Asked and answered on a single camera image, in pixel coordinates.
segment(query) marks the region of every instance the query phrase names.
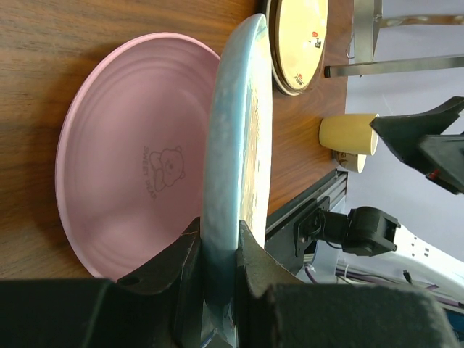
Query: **pink plate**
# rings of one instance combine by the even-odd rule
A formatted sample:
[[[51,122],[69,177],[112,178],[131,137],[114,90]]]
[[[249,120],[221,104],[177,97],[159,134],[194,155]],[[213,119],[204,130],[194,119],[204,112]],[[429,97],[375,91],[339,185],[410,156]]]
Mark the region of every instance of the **pink plate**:
[[[80,88],[59,139],[56,190],[93,276],[135,270],[200,215],[218,65],[203,43],[155,33],[116,49]]]

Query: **stack of plates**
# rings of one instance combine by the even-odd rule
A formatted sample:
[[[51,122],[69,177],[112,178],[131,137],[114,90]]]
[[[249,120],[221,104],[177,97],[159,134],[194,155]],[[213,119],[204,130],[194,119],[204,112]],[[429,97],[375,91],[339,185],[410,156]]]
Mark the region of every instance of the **stack of plates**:
[[[328,0],[268,0],[273,76],[282,93],[303,93],[322,64]]]

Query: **plate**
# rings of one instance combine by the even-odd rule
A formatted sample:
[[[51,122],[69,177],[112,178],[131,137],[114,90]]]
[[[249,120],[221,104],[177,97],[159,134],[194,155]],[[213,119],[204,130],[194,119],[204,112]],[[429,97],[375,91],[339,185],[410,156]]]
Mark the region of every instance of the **plate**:
[[[283,93],[291,96],[303,93],[320,70],[327,16],[327,0],[267,2],[273,76]]]
[[[79,260],[116,281],[201,213],[219,56],[155,33],[113,51],[72,102],[59,138],[59,216]]]
[[[221,55],[210,118],[201,219],[205,299],[213,323],[235,346],[232,300],[239,221],[261,247],[270,188],[272,72],[265,16],[231,34]]]

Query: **plate rim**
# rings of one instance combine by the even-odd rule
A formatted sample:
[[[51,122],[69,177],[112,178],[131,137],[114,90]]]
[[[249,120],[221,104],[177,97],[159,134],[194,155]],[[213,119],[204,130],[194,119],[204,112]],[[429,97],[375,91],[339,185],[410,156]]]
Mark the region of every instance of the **plate rim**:
[[[209,46],[201,41],[192,38],[191,36],[180,34],[180,33],[171,33],[171,32],[159,32],[159,33],[150,33],[123,43],[118,46],[116,49],[111,51],[103,60],[95,66],[91,73],[84,80],[83,84],[80,86],[72,102],[67,110],[65,119],[62,124],[62,128],[59,134],[58,145],[57,145],[57,154],[55,157],[55,197],[57,200],[57,208],[59,219],[68,242],[76,256],[78,257],[80,263],[86,268],[86,270],[95,278],[109,278],[108,276],[102,275],[92,264],[92,262],[87,258],[83,250],[79,247],[76,239],[74,238],[73,229],[71,228],[69,210],[67,208],[66,201],[66,190],[65,190],[65,164],[66,164],[66,153],[67,153],[67,141],[70,137],[70,132],[77,115],[77,111],[82,104],[82,101],[86,97],[88,90],[94,84],[95,80],[100,76],[100,74],[108,67],[108,65],[118,58],[124,52],[132,49],[139,44],[142,44],[147,41],[157,40],[157,39],[176,39],[187,41],[191,44],[196,44],[200,48],[204,49],[208,53],[212,54],[214,58],[220,62],[220,56],[213,51]]]

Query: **yellow plate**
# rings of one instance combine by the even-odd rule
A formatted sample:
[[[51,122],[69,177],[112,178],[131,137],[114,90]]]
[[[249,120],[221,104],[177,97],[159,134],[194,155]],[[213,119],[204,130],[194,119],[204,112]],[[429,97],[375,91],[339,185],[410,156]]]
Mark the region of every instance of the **yellow plate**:
[[[276,15],[277,58],[283,77],[304,90],[318,69],[327,34],[328,0],[281,0]]]

